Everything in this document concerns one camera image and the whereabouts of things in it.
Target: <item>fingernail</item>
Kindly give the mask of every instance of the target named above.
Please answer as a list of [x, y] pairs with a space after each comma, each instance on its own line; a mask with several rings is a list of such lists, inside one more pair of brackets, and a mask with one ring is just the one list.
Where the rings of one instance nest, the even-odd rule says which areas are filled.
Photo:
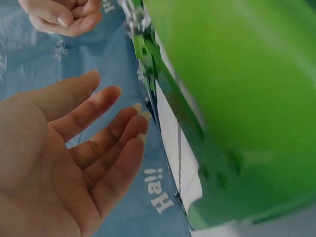
[[54, 32], [52, 32], [52, 31], [44, 30], [44, 32], [47, 33], [47, 34], [54, 34]]
[[138, 112], [139, 115], [140, 115], [140, 113], [141, 113], [142, 110], [143, 110], [143, 106], [142, 106], [142, 104], [140, 104], [140, 103], [135, 103], [135, 104], [132, 105], [132, 107], [133, 107], [134, 109], [136, 109], [136, 111]]
[[141, 116], [143, 116], [147, 120], [148, 123], [149, 123], [150, 119], [152, 118], [151, 113], [149, 113], [148, 111], [143, 111]]
[[70, 19], [66, 16], [59, 16], [57, 17], [57, 22], [59, 25], [67, 29], [69, 26]]
[[140, 140], [142, 140], [142, 142], [145, 144], [146, 143], [146, 135], [143, 133], [140, 133], [137, 135], [137, 138], [139, 138]]
[[120, 95], [122, 95], [122, 88], [120, 86], [116, 86], [117, 89], [119, 89]]

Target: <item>green machine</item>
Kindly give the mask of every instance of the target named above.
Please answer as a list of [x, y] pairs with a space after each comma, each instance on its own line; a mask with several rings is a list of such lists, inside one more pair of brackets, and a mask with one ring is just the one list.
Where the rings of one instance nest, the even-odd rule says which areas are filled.
[[[125, 0], [151, 100], [165, 94], [199, 163], [194, 229], [262, 223], [316, 198], [316, 8], [310, 0]], [[199, 122], [156, 35], [198, 104]]]

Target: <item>blue plastic sheet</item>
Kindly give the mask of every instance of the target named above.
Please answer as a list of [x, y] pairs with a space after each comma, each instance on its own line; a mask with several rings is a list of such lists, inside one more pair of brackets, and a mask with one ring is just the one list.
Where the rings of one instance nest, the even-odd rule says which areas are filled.
[[[103, 0], [102, 12], [104, 18], [92, 32], [68, 38], [36, 31], [17, 1], [0, 0], [0, 100], [96, 68], [101, 75], [97, 90], [108, 85], [122, 87], [123, 95], [115, 106], [70, 141], [69, 147], [88, 140], [122, 108], [135, 102], [145, 108], [147, 92], [137, 78], [139, 65], [125, 33], [124, 13], [115, 0]], [[158, 194], [149, 188], [157, 180], [161, 183]], [[159, 130], [151, 122], [141, 171], [95, 236], [191, 236], [175, 193]]]

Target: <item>open hand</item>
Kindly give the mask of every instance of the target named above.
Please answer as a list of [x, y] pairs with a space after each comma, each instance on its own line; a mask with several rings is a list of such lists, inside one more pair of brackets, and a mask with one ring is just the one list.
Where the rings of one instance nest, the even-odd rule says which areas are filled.
[[149, 112], [121, 110], [67, 149], [119, 98], [96, 71], [0, 102], [0, 236], [88, 237], [125, 196], [143, 157]]
[[102, 19], [101, 0], [19, 0], [33, 26], [41, 32], [76, 37]]

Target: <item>green plastic cover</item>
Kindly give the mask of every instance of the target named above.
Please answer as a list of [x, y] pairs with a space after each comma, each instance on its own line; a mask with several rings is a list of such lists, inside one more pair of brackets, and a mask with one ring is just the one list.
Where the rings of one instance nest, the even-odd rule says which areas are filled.
[[310, 2], [144, 0], [205, 120], [202, 143], [191, 143], [203, 188], [189, 210], [193, 228], [260, 223], [314, 201], [316, 12]]

